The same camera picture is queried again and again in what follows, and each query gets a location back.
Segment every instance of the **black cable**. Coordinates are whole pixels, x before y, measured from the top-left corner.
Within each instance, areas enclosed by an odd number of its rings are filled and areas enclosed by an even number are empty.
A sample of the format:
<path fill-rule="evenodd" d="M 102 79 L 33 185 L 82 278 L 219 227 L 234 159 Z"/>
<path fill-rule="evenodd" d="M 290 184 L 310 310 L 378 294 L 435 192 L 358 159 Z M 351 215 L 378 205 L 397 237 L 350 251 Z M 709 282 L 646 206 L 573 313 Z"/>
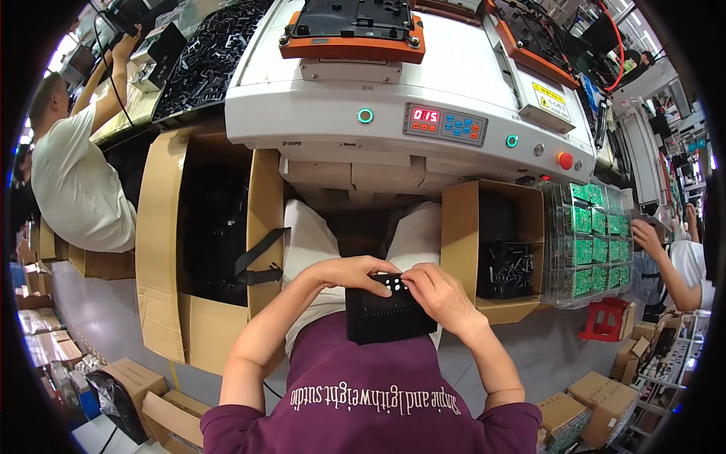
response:
<path fill-rule="evenodd" d="M 111 443 L 111 439 L 116 434 L 116 431 L 117 430 L 118 430 L 118 426 L 116 426 L 116 427 L 113 428 L 113 432 L 111 432 L 111 436 L 108 437 L 108 440 L 106 440 L 106 444 L 103 445 L 103 447 L 101 448 L 101 450 L 99 451 L 98 454 L 103 454 L 103 452 L 106 451 L 106 447 L 108 446 L 109 443 Z"/>
<path fill-rule="evenodd" d="M 98 43 L 98 49 L 101 52 L 101 60 L 103 60 L 103 64 L 106 65 L 106 69 L 109 68 L 108 62 L 106 61 L 105 52 L 103 52 L 103 46 L 101 45 L 101 39 L 98 37 L 98 28 L 96 27 L 96 19 L 101 15 L 103 11 L 98 11 L 96 13 L 96 17 L 93 19 L 93 31 L 96 33 L 96 42 Z M 118 100 L 118 104 L 121 106 L 121 110 L 123 110 L 123 114 L 126 115 L 126 119 L 129 120 L 129 124 L 131 127 L 134 127 L 134 122 L 131 121 L 131 117 L 129 116 L 129 113 L 126 112 L 126 108 L 123 106 L 123 102 L 121 102 L 121 96 L 118 95 L 118 90 L 116 89 L 116 84 L 113 83 L 113 70 L 111 75 L 108 77 L 111 79 L 111 86 L 113 87 L 114 93 L 116 93 L 116 99 Z"/>
<path fill-rule="evenodd" d="M 280 399 L 282 399 L 282 396 L 279 395 L 278 393 L 276 393 L 273 388 L 270 388 L 270 385 L 268 385 L 266 381 L 263 380 L 262 384 L 265 385 L 265 387 L 267 389 L 269 389 L 272 394 L 274 394 L 274 395 L 278 396 Z"/>

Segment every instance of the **maroon t-shirt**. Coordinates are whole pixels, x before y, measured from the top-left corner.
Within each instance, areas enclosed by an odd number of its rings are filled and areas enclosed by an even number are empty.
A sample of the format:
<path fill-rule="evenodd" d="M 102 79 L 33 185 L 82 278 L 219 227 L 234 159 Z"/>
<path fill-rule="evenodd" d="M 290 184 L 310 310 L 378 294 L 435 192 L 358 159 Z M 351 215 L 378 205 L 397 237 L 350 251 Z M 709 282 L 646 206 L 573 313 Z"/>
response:
<path fill-rule="evenodd" d="M 357 345 L 345 321 L 338 312 L 300 332 L 287 394 L 270 416 L 243 405 L 205 413 L 204 452 L 535 452 L 539 408 L 501 405 L 474 419 L 441 377 L 429 336 Z"/>

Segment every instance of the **red stool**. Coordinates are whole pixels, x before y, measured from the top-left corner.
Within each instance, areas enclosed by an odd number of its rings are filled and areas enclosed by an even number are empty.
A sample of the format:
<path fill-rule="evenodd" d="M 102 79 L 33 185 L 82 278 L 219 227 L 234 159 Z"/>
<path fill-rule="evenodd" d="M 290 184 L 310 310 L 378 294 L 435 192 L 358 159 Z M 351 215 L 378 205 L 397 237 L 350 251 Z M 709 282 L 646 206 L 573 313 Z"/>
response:
<path fill-rule="evenodd" d="M 618 342 L 623 324 L 623 314 L 628 302 L 621 299 L 605 298 L 598 303 L 590 303 L 590 318 L 585 331 L 578 333 L 580 339 L 588 341 Z M 603 313 L 603 321 L 597 323 L 597 316 Z M 615 326 L 610 325 L 610 316 L 615 317 Z"/>

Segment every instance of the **white t-shirt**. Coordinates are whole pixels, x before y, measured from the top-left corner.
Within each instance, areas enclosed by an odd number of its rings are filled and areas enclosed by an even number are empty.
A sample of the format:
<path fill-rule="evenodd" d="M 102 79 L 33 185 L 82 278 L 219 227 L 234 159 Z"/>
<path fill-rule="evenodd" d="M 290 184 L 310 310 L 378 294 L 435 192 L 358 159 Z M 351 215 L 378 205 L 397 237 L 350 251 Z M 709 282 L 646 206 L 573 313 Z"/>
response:
<path fill-rule="evenodd" d="M 56 121 L 33 151 L 31 181 L 51 229 L 87 251 L 134 248 L 136 210 L 126 200 L 116 170 L 91 143 L 96 106 Z"/>
<path fill-rule="evenodd" d="M 701 283 L 701 309 L 710 311 L 714 303 L 716 288 L 713 282 L 706 279 L 703 245 L 693 241 L 676 241 L 671 245 L 670 256 L 673 268 L 683 277 L 688 288 Z M 664 304 L 666 307 L 670 306 L 673 304 L 673 298 L 668 295 Z"/>

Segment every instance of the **concrete floor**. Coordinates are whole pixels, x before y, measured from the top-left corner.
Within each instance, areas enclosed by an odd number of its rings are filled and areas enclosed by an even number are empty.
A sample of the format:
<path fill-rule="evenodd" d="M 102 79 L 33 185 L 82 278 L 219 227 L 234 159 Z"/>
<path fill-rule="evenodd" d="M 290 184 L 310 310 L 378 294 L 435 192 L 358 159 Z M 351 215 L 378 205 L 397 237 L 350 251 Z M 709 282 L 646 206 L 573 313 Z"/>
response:
<path fill-rule="evenodd" d="M 81 277 L 70 262 L 52 265 L 59 316 L 80 348 L 95 352 L 113 362 L 123 357 L 166 377 L 174 387 L 169 360 L 143 346 L 135 280 L 106 281 Z M 631 295 L 624 299 L 634 301 Z M 638 304 L 636 320 L 643 313 Z M 519 370 L 527 401 L 537 403 L 564 389 L 594 370 L 607 375 L 620 348 L 617 343 L 581 341 L 588 309 L 574 311 L 543 309 L 534 311 L 519 323 L 495 325 L 494 332 L 504 344 Z M 486 392 L 469 350 L 456 336 L 444 332 L 439 347 L 442 376 L 456 389 L 476 417 L 484 408 Z M 207 405 L 219 401 L 221 377 L 192 366 L 174 364 L 179 390 Z M 267 378 L 282 394 L 289 364 Z M 278 400 L 265 389 L 267 413 Z"/>

